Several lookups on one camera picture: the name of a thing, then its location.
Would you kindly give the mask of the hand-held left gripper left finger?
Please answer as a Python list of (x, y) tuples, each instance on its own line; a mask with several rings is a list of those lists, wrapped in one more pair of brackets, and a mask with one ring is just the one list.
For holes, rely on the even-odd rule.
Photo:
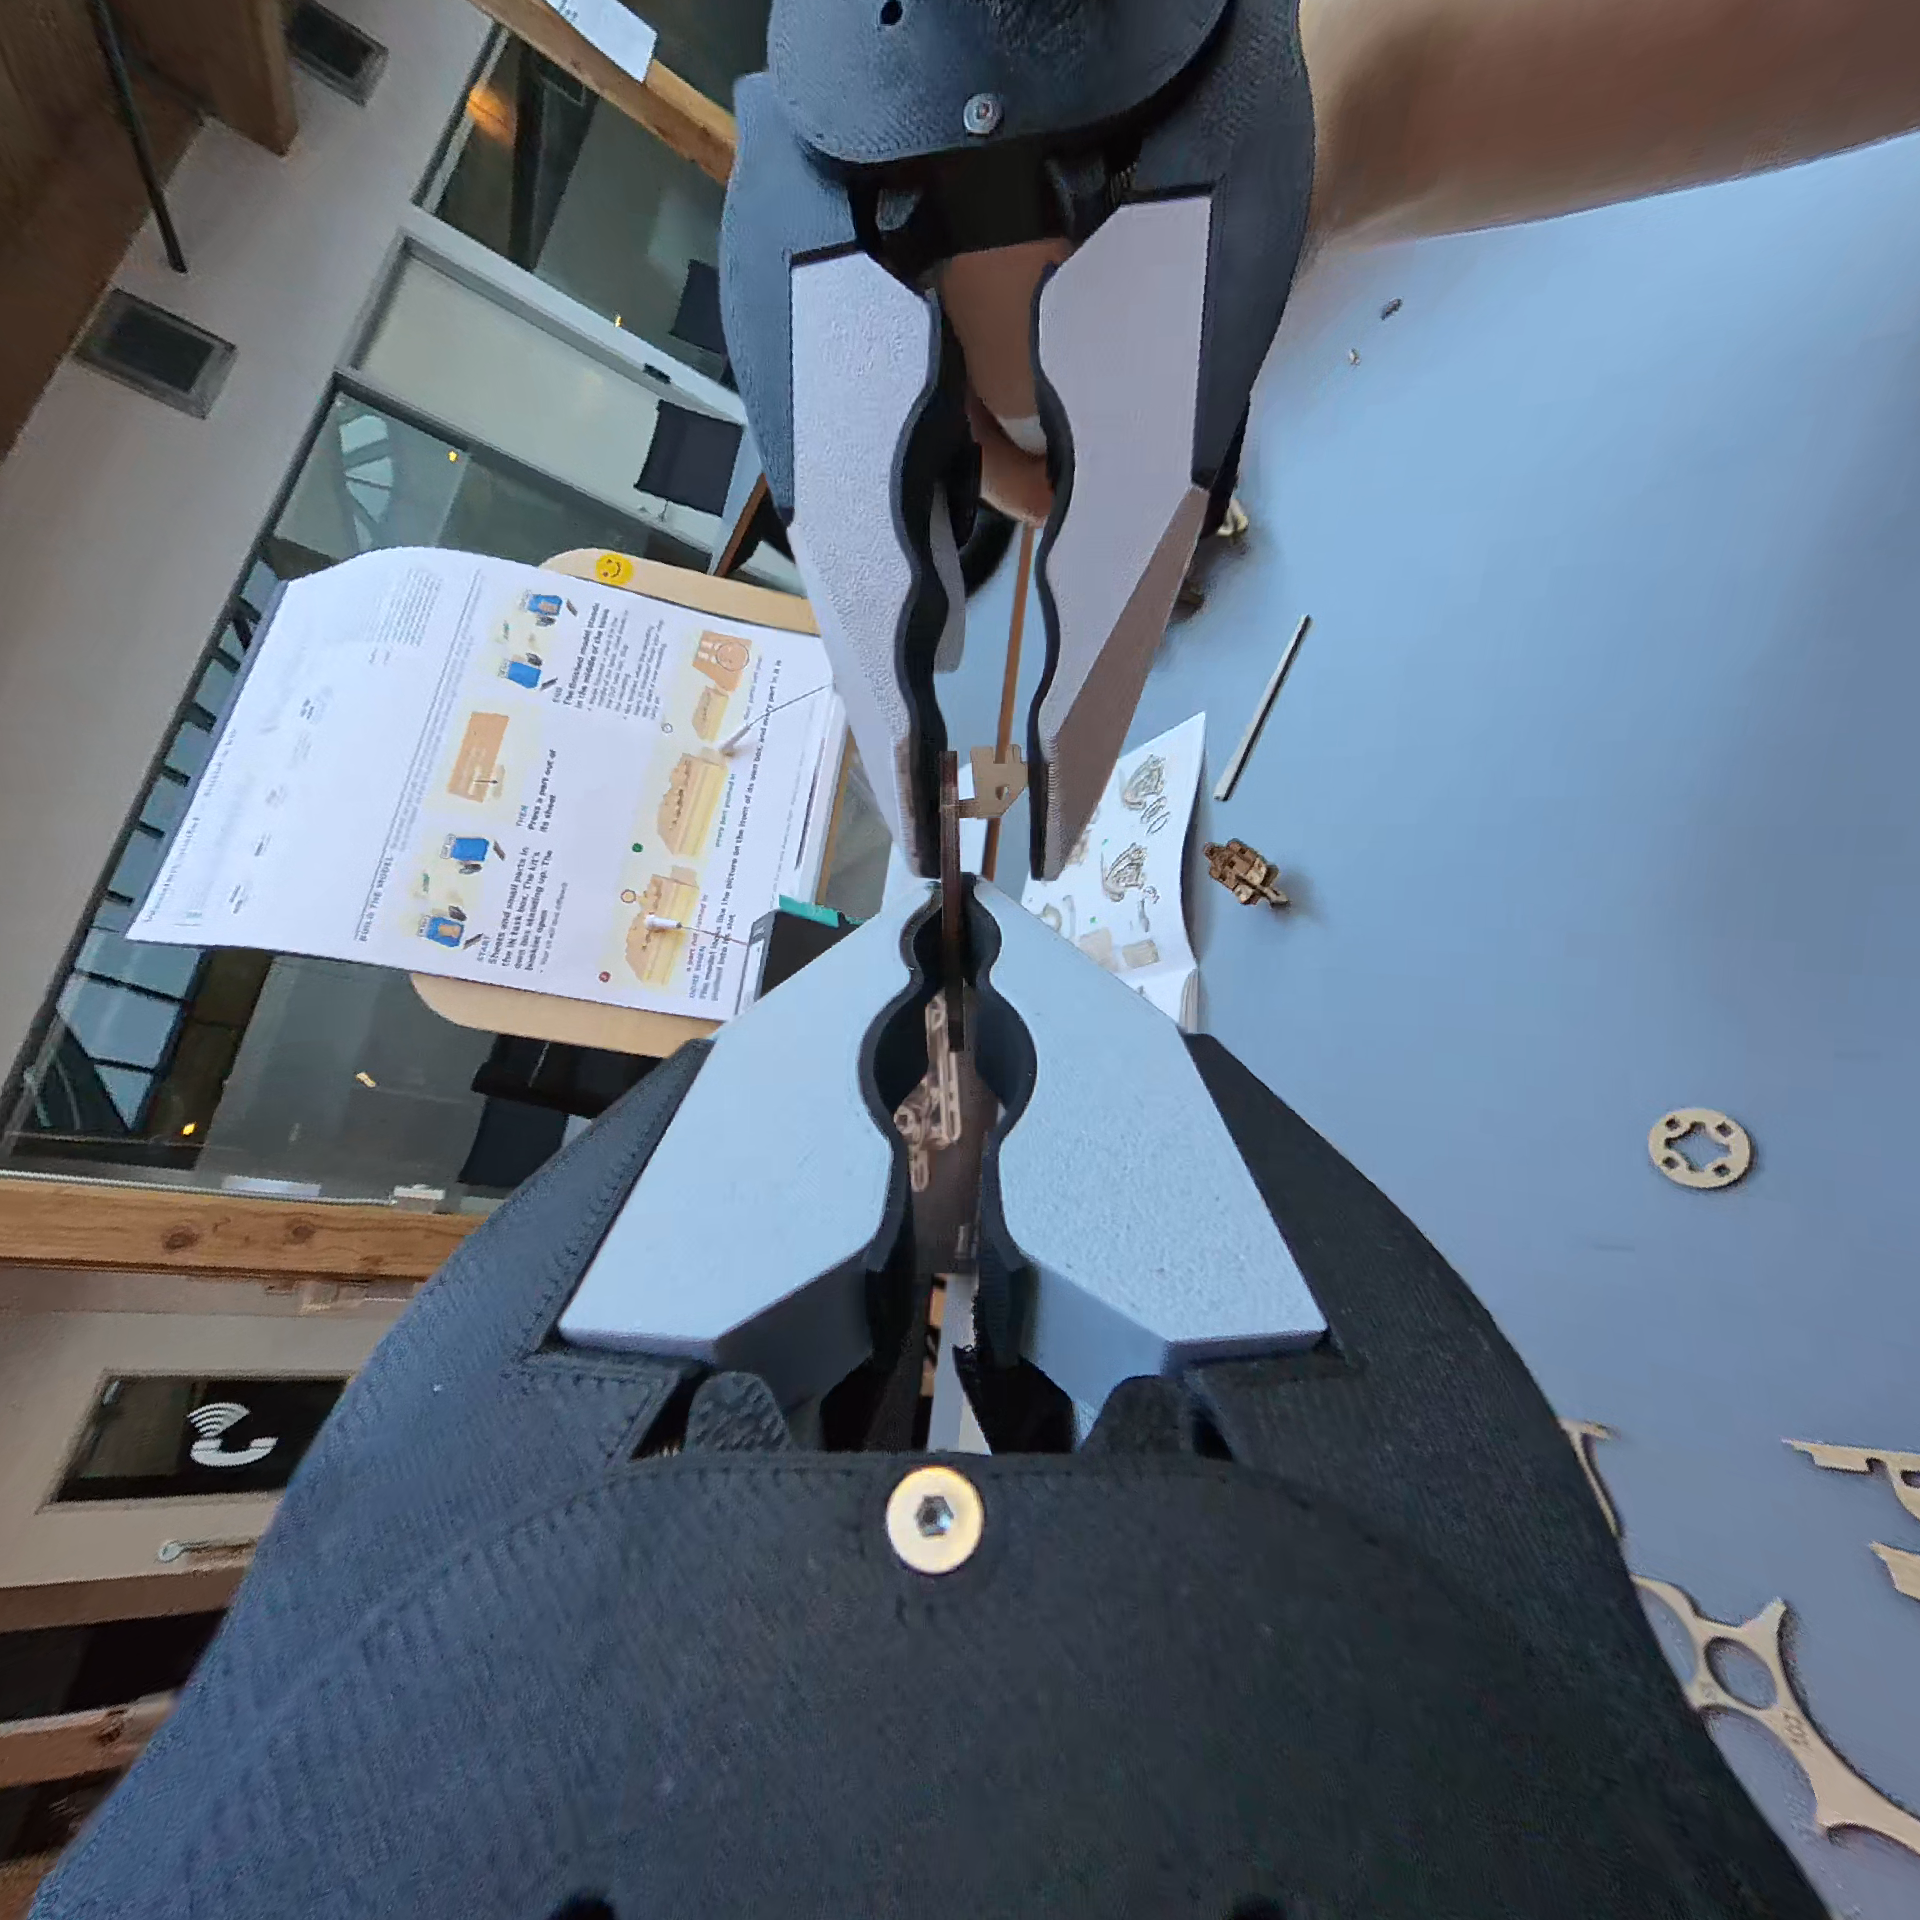
[(899, 1108), (941, 889), (918, 881), (731, 1019), (559, 1316), (565, 1346), (759, 1375), (828, 1448), (914, 1439), (929, 1282)]

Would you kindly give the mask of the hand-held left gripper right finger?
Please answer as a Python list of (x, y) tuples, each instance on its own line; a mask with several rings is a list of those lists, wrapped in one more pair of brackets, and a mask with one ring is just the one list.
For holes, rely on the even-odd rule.
[(978, 876), (967, 959), (967, 1448), (1068, 1453), (1127, 1379), (1320, 1346), (1179, 1022)]

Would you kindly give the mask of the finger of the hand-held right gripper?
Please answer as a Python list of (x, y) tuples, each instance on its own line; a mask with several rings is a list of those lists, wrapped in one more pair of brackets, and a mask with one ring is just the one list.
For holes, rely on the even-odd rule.
[(865, 773), (918, 876), (941, 871), (937, 676), (966, 650), (954, 461), (973, 449), (938, 301), (850, 251), (790, 272), (790, 540)]
[(1194, 552), (1210, 201), (1117, 210), (1045, 283), (1035, 376), (1057, 460), (1042, 542), (1046, 673), (1029, 707), (1033, 874), (1093, 820)]

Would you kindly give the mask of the wooden ring part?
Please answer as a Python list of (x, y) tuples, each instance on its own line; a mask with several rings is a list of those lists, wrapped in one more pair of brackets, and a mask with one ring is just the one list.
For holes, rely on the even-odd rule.
[(969, 930), (967, 899), (969, 882), (962, 860), (962, 820), (986, 820), (997, 825), (1027, 786), (1027, 765), (1017, 747), (979, 749), (967, 754), (973, 767), (973, 794), (959, 791), (959, 752), (947, 749), (937, 757), (937, 802), (938, 802), (938, 924), (941, 924), (941, 998), (947, 1006), (949, 1047), (967, 1047), (967, 979), (969, 979)]

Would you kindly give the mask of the person's right forearm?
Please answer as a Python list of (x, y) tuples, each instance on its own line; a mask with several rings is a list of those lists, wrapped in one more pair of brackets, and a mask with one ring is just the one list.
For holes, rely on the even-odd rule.
[(1917, 123), (1915, 1), (1303, 1), (1309, 249), (1746, 178)]

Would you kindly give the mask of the person's right hand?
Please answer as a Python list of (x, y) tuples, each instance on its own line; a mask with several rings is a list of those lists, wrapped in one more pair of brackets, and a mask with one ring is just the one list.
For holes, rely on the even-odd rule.
[(943, 314), (967, 363), (983, 496), (1036, 528), (1052, 514), (1052, 481), (1033, 369), (1033, 311), (1045, 275), (1068, 255), (1068, 238), (1042, 236), (960, 253), (938, 272)]

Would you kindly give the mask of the wooden clipboard stand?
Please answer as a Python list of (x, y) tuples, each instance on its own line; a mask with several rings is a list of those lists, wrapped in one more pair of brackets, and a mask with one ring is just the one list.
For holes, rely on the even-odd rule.
[[(716, 623), (744, 619), (780, 631), (820, 634), (820, 623), (805, 595), (764, 588), (749, 578), (711, 576), (689, 566), (591, 545), (571, 547), (544, 564), (568, 576), (601, 578), (677, 607), (706, 612)], [(843, 722), (834, 740), (834, 752), (821, 758), (810, 804), (810, 832), (801, 866), (802, 899), (810, 904), (817, 903), (832, 874), (837, 837), (850, 816), (849, 789), (856, 761), (850, 730)], [(413, 973), (413, 986), (439, 1016), (474, 1032), (541, 1043), (577, 1043), (637, 1058), (667, 1058), (682, 1043), (706, 1039), (719, 1029), (716, 1019), (692, 1014), (661, 1014), (421, 972)]]

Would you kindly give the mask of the black product box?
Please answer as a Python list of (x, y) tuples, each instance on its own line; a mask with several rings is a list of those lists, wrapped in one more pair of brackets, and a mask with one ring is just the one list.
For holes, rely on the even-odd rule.
[[(767, 998), (858, 928), (838, 910), (784, 898), (755, 924), (747, 986), (756, 1001)], [(978, 1278), (979, 1152), (997, 1116), (967, 1045), (954, 1039), (950, 1006), (947, 986), (928, 991), (925, 1071), (894, 1113), (905, 1144), (918, 1263), (941, 1282)]]

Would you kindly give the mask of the thin flat stick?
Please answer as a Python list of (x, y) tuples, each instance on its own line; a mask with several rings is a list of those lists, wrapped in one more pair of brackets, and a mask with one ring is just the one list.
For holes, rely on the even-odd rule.
[(1236, 786), (1239, 786), (1239, 782), (1244, 779), (1245, 765), (1251, 763), (1251, 758), (1253, 758), (1253, 754), (1254, 754), (1254, 749), (1258, 749), (1258, 745), (1261, 740), (1266, 721), (1270, 721), (1270, 716), (1272, 716), (1272, 711), (1276, 706), (1276, 699), (1279, 699), (1279, 693), (1281, 693), (1281, 688), (1285, 684), (1285, 676), (1294, 669), (1294, 664), (1295, 664), (1295, 660), (1300, 656), (1303, 642), (1307, 638), (1309, 631), (1313, 631), (1313, 615), (1303, 612), (1299, 625), (1295, 625), (1295, 631), (1285, 638), (1284, 650), (1281, 650), (1272, 674), (1266, 676), (1253, 712), (1248, 716), (1248, 722), (1245, 722), (1245, 730), (1244, 730), (1244, 734), (1240, 734), (1240, 740), (1236, 745), (1236, 752), (1228, 757), (1226, 767), (1216, 777), (1216, 785), (1214, 785), (1214, 802), (1216, 804), (1228, 804), (1234, 791), (1236, 791)]

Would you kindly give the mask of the instruction booklet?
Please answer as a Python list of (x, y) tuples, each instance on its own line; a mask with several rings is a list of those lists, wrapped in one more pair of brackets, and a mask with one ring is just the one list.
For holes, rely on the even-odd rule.
[(1208, 718), (1190, 716), (1119, 758), (1063, 874), (1033, 876), (1021, 903), (1131, 991), (1197, 1026), (1187, 935), (1187, 832)]

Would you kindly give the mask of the small wooden gear disc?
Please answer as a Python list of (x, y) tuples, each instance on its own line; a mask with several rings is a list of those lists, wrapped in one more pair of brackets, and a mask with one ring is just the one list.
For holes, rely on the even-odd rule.
[(1648, 1132), (1648, 1155), (1672, 1185), (1719, 1192), (1738, 1187), (1756, 1162), (1747, 1129), (1715, 1108), (1676, 1108)]

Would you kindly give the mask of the printed instruction sheet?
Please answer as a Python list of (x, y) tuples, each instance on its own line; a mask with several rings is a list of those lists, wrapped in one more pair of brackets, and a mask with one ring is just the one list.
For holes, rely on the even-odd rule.
[(373, 549), (279, 595), (132, 939), (731, 1019), (849, 737), (801, 595)]

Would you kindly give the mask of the black telephone sign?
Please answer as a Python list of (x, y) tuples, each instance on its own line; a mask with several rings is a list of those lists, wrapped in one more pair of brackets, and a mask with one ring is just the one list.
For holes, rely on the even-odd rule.
[(281, 1493), (347, 1387), (336, 1373), (117, 1373), (54, 1492), (58, 1505)]

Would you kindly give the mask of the laser-cut wooden sheet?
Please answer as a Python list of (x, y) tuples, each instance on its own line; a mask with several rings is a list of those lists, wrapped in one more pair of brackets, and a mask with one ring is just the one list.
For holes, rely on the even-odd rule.
[[(1609, 1531), (1616, 1544), (1624, 1544), (1624, 1521), (1597, 1464), (1597, 1445), (1616, 1439), (1616, 1430), (1603, 1422), (1569, 1416), (1561, 1416), (1560, 1426), (1569, 1435), (1576, 1462), (1603, 1507)], [(1883, 1478), (1915, 1521), (1915, 1453), (1809, 1439), (1789, 1439), (1786, 1445), (1818, 1470)], [(1884, 1541), (1870, 1541), (1868, 1548), (1884, 1567), (1893, 1592), (1915, 1603), (1915, 1548), (1899, 1548)], [(1683, 1695), (1698, 1715), (1707, 1720), (1743, 1719), (1762, 1729), (1809, 1786), (1812, 1824), (1822, 1839), (1846, 1834), (1876, 1835), (1905, 1853), (1909, 1859), (1917, 1859), (1917, 1812), (1888, 1794), (1841, 1755), (1798, 1689), (1798, 1677), (1789, 1664), (1789, 1624), (1793, 1616), (1785, 1596), (1774, 1596), (1756, 1616), (1728, 1623), (1707, 1616), (1676, 1581), (1645, 1573), (1633, 1573), (1633, 1580), (1641, 1593), (1653, 1599), (1658, 1616), (1672, 1620), (1672, 1624), (1686, 1634), (1688, 1662), (1683, 1666)], [(1769, 1695), (1762, 1701), (1743, 1697), (1721, 1677), (1716, 1669), (1716, 1657), (1721, 1651), (1738, 1651), (1765, 1673)]]

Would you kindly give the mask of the wall vent grille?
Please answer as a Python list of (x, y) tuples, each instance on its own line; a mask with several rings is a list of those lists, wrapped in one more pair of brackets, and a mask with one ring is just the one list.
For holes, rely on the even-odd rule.
[(388, 48), (324, 1), (285, 6), (285, 48), (293, 62), (349, 102), (367, 105), (388, 62)]
[(108, 290), (74, 346), (78, 363), (191, 419), (211, 413), (236, 357), (226, 336), (122, 287)]

